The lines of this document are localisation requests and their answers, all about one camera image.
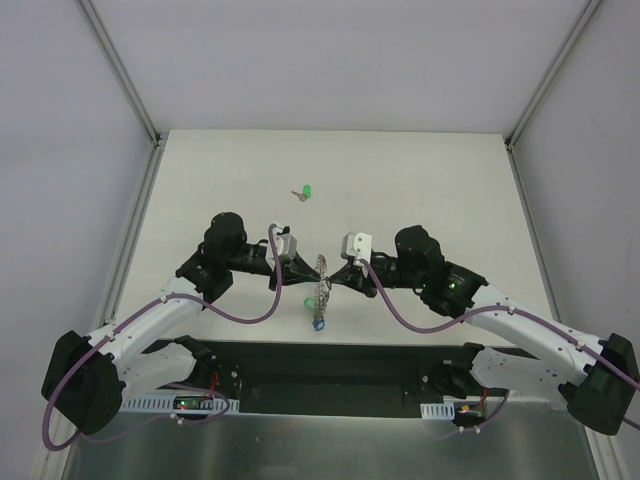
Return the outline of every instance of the gray floor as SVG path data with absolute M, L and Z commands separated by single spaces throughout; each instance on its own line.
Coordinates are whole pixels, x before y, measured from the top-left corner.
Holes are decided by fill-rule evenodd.
M 536 404 L 509 404 L 480 435 L 436 441 L 449 422 L 229 416 L 204 426 L 161 419 L 105 445 L 79 441 L 75 479 L 588 480 L 597 473 L 584 430 Z M 148 418 L 119 414 L 99 436 Z

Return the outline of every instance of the white vent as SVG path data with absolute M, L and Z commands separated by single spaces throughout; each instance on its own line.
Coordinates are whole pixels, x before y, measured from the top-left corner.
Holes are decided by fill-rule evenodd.
M 420 413 L 423 420 L 453 420 L 456 417 L 453 402 L 421 403 Z
M 219 398 L 205 400 L 200 403 L 198 410 L 176 410 L 173 408 L 173 399 L 176 395 L 171 393 L 150 393 L 132 398 L 120 407 L 121 412 L 126 413 L 181 413 L 181 414 L 199 414 L 218 413 L 224 410 L 225 402 Z M 229 400 L 231 408 L 226 413 L 239 413 L 240 402 L 238 400 Z

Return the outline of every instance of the metal frame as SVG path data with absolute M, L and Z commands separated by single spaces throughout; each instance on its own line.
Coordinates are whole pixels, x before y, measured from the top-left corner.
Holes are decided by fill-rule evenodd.
M 127 69 L 122 62 L 120 55 L 102 21 L 92 0 L 75 0 L 76 4 L 87 20 L 89 28 L 94 35 L 96 43 L 102 50 L 105 60 L 109 64 L 114 77 L 123 94 L 127 98 L 131 108 L 133 109 L 138 121 L 145 130 L 152 144 L 153 151 L 148 160 L 147 167 L 143 179 L 139 185 L 136 200 L 132 212 L 128 219 L 126 233 L 122 244 L 119 248 L 117 258 L 112 271 L 110 272 L 110 281 L 103 301 L 101 302 L 98 325 L 102 325 L 105 320 L 113 318 L 122 295 L 122 290 L 126 281 L 127 273 L 131 264 L 131 259 L 135 251 L 137 238 L 140 232 L 142 221 L 149 202 L 150 194 L 153 189 L 156 174 L 162 158 L 166 135 L 161 136 L 157 131 L 153 120 L 151 119 L 144 102 L 142 101 L 133 81 L 131 80 Z M 557 303 L 550 285 L 548 271 L 545 265 L 544 257 L 540 249 L 538 232 L 535 221 L 531 212 L 530 204 L 527 199 L 526 190 L 523 186 L 522 179 L 517 170 L 515 160 L 512 155 L 513 146 L 521 137 L 529 120 L 536 112 L 537 108 L 542 104 L 548 92 L 553 87 L 553 82 L 566 63 L 569 55 L 575 48 L 581 36 L 585 32 L 588 25 L 594 18 L 595 13 L 599 10 L 604 0 L 587 0 L 578 18 L 572 25 L 567 36 L 563 40 L 560 48 L 556 52 L 549 67 L 545 71 L 542 79 L 534 90 L 525 109 L 520 115 L 512 133 L 507 137 L 506 145 L 511 163 L 514 180 L 518 189 L 518 193 L 522 202 L 525 219 L 531 234 L 531 240 L 534 246 L 535 255 L 540 266 L 543 284 L 549 303 L 552 309 L 554 319 L 560 321 Z M 61 441 L 70 435 L 73 426 L 67 422 L 61 415 L 54 413 L 53 421 L 53 438 L 54 441 Z M 615 439 L 603 435 L 595 434 L 587 430 L 587 436 L 591 445 L 592 454 L 598 467 L 598 473 L 601 478 L 613 480 L 618 478 L 629 478 L 626 472 L 624 461 L 620 454 Z M 59 479 L 63 473 L 63 469 L 67 460 L 68 450 L 53 453 L 41 448 L 35 468 L 32 472 L 33 478 L 39 479 Z

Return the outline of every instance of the white table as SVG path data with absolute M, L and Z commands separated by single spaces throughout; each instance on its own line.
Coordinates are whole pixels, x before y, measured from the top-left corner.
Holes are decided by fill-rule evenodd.
M 291 190 L 313 188 L 300 202 Z M 520 199 L 499 135 L 380 132 L 172 130 L 119 308 L 119 317 L 145 304 L 195 251 L 211 218 L 242 216 L 249 241 L 266 238 L 269 224 L 291 226 L 298 251 L 315 265 L 326 256 L 338 270 L 342 237 L 373 235 L 374 250 L 396 255 L 402 228 L 422 224 L 447 259 L 498 285 L 511 297 L 550 315 Z M 251 317 L 264 313 L 273 292 L 268 279 L 234 273 L 216 302 Z M 276 314 L 259 325 L 238 325 L 209 311 L 185 321 L 167 338 L 459 345 L 508 342 L 461 325 L 436 335 L 405 330 L 382 299 L 336 286 L 326 327 L 315 332 L 303 301 L 313 285 L 284 289 Z M 410 291 L 391 291 L 409 321 L 445 321 Z

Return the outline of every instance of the blue object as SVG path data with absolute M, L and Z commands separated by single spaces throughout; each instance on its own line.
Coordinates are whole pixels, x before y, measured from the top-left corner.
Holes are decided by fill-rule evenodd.
M 319 318 L 318 320 L 313 321 L 313 329 L 316 332 L 319 332 L 324 328 L 324 318 Z

